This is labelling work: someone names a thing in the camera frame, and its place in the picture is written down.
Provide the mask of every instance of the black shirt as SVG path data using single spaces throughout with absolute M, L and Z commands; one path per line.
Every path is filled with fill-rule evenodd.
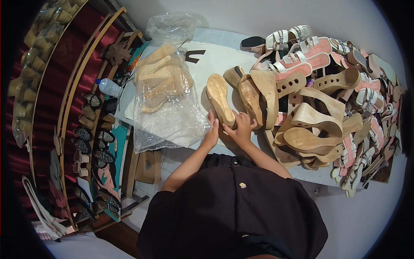
M 307 259 L 319 254 L 328 235 L 299 182 L 214 154 L 177 191 L 152 198 L 137 247 L 143 259 L 221 258 L 245 247 L 246 237 L 253 240 L 249 247 L 259 239 L 284 258 Z

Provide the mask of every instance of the curved wooden rack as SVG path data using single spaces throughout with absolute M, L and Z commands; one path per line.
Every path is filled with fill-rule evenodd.
M 34 182 L 34 186 L 35 186 L 35 187 L 37 187 L 37 186 L 36 186 L 36 178 L 34 177 L 33 154 L 32 154 L 32 135 L 33 135 L 33 123 L 34 123 L 34 114 L 35 114 L 35 112 L 36 112 L 37 97 L 39 96 L 39 90 L 40 90 L 40 87 L 42 86 L 43 76 L 45 75 L 46 69 L 47 69 L 47 67 L 48 67 L 48 65 L 49 65 L 49 61 L 51 60 L 52 55 L 53 55 L 53 53 L 55 52 L 55 49 L 56 49 L 56 47 L 58 46 L 60 39 L 61 39 L 61 38 L 62 38 L 62 36 L 64 35 L 64 33 L 65 33 L 66 29 L 69 27 L 69 25 L 71 24 L 71 22 L 73 21 L 73 19 L 75 18 L 75 16 L 76 16 L 76 15 L 79 13 L 79 11 L 80 11 L 80 10 L 81 10 L 84 6 L 85 6 L 85 4 L 86 4 L 86 3 L 88 3 L 88 1 L 89 1 L 89 0 L 86 0 L 86 1 L 85 1 L 85 3 L 84 3 L 82 6 L 80 6 L 80 7 L 78 8 L 78 10 L 76 10 L 76 12 L 75 12 L 75 13 L 73 14 L 73 16 L 72 16 L 72 20 L 71 20 L 70 22 L 68 22 L 68 24 L 66 24 L 66 26 L 63 28 L 63 31 L 62 31 L 62 33 L 60 34 L 59 39 L 58 39 L 58 41 L 56 42 L 55 46 L 53 47 L 53 50 L 52 50 L 52 52 L 51 52 L 51 54 L 50 54 L 50 56 L 49 56 L 48 62 L 46 63 L 46 67 L 45 67 L 45 69 L 43 70 L 42 77 L 40 78 L 39 86 L 37 87 L 37 95 L 36 95 L 36 99 L 34 100 L 34 105 L 33 105 L 33 114 L 32 114 L 32 117 L 31 117 L 32 129 L 30 130 L 30 134 L 29 134 L 29 137 L 28 137 L 28 139 L 27 139 L 27 142 L 29 143 L 29 161 L 30 161 L 30 170 L 31 170 L 31 175 L 32 175 L 32 177 L 33 177 L 33 182 Z
M 120 36 L 116 39 L 116 41 L 114 42 L 114 44 L 118 44 L 121 41 L 121 39 L 124 37 L 124 35 L 125 35 L 125 32 L 123 31 L 120 34 Z M 103 62 L 103 64 L 102 64 L 102 67 L 101 67 L 98 75 L 96 76 L 96 79 L 101 78 L 103 72 L 105 71 L 105 68 L 106 68 L 107 64 L 108 64 L 108 61 L 105 60 Z M 95 94 L 97 87 L 98 87 L 98 85 L 97 84 L 94 84 L 94 88 L 92 89 L 92 94 Z M 104 102 L 104 97 L 105 97 L 105 95 L 103 95 L 103 94 L 101 94 L 100 97 L 99 97 L 102 100 L 102 104 Z M 92 162 L 92 153 L 93 153 L 93 150 L 94 150 L 93 146 L 94 146 L 94 141 L 95 141 L 95 133 L 96 133 L 96 127 L 98 125 L 99 116 L 101 115 L 101 108 L 96 109 L 95 113 L 96 113 L 96 120 L 94 121 L 94 129 L 91 130 L 93 138 L 89 142 L 90 145 L 91 145 L 92 152 L 88 155 L 89 156 L 89 163 L 86 164 L 86 168 L 88 169 L 89 175 L 87 177 L 85 177 L 85 178 L 89 182 L 89 184 L 91 183 L 91 174 L 92 174 L 92 171 L 91 171 L 91 162 Z
M 106 31 L 109 29 L 109 27 L 118 18 L 118 16 L 121 15 L 122 13 L 125 13 L 125 12 L 126 12 L 125 7 L 121 7 L 115 14 L 112 15 L 111 19 L 102 28 L 101 32 L 95 38 L 93 44 L 91 45 L 88 52 L 86 53 L 85 58 L 83 59 L 81 65 L 79 67 L 79 70 L 76 74 L 75 80 L 72 83 L 72 88 L 70 89 L 70 94 L 69 94 L 67 104 L 66 104 L 65 114 L 63 116 L 63 124 L 62 124 L 61 130 L 60 130 L 61 131 L 60 138 L 62 139 L 62 143 L 61 143 L 62 150 L 61 150 L 61 153 L 60 153 L 60 164 L 62 165 L 62 167 L 64 165 L 64 149 L 65 149 L 64 143 L 65 143 L 65 136 L 66 136 L 67 119 L 68 119 L 68 116 L 69 116 L 70 106 L 72 105 L 72 100 L 73 100 L 73 96 L 74 96 L 75 91 L 76 91 L 77 84 L 78 84 L 78 82 L 79 82 L 79 80 L 82 76 L 83 70 L 85 69 L 85 66 L 88 63 L 89 58 L 91 57 L 91 55 L 92 55 L 93 51 L 95 50 L 96 46 L 98 45 L 98 43 L 100 42 L 100 40 L 102 39 L 102 37 L 104 36 Z M 65 196 L 65 199 L 67 200 L 64 169 L 62 169 L 62 184 L 63 184 L 63 189 L 65 190 L 64 196 Z M 67 210 L 68 210 L 68 213 L 70 214 L 69 205 L 67 206 Z M 72 225 L 72 227 L 75 231 L 78 231 L 78 228 L 73 223 L 73 219 L 72 219 L 71 215 L 69 215 L 69 216 L 70 216 L 70 224 Z

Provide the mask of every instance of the hand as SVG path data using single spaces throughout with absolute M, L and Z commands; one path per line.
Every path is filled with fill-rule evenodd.
M 214 119 L 213 110 L 210 110 L 207 115 L 207 119 L 214 128 L 204 136 L 201 146 L 206 146 L 211 150 L 215 145 L 217 145 L 217 141 L 219 140 L 219 119 Z
M 250 144 L 253 144 L 250 140 L 252 135 L 252 130 L 257 127 L 258 123 L 255 119 L 253 119 L 253 124 L 250 125 L 250 117 L 245 114 L 244 112 L 240 112 L 240 114 L 237 114 L 237 112 L 233 111 L 233 114 L 236 118 L 237 123 L 237 129 L 232 130 L 229 126 L 226 124 L 223 124 L 224 130 L 227 132 L 227 134 L 236 142 L 236 144 L 244 150 L 245 147 L 249 146 Z

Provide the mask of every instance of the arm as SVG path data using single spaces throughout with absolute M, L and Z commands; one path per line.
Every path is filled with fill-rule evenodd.
M 274 172 L 283 178 L 292 178 L 290 173 L 280 165 L 276 160 L 268 156 L 265 152 L 256 147 L 250 140 L 251 131 L 257 126 L 257 122 L 253 119 L 253 125 L 250 125 L 250 117 L 244 112 L 233 111 L 236 117 L 237 129 L 232 130 L 223 124 L 224 130 L 236 142 L 236 144 L 250 157 L 253 162 L 261 168 Z
M 168 177 L 161 191 L 175 192 L 185 181 L 198 172 L 208 152 L 217 144 L 219 139 L 219 120 L 214 119 L 212 110 L 210 110 L 207 118 L 214 128 L 204 136 L 203 143 L 198 149 Z

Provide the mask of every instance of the person's right hand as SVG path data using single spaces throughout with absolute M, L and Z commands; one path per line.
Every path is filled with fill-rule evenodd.
M 253 124 L 250 125 L 250 117 L 245 114 L 244 112 L 240 112 L 237 114 L 234 110 L 232 110 L 237 123 L 237 129 L 232 130 L 226 124 L 223 124 L 224 130 L 227 134 L 233 139 L 234 142 L 241 148 L 244 149 L 245 147 L 252 144 L 250 140 L 252 135 L 252 129 L 256 128 L 258 123 L 255 119 L 253 119 Z

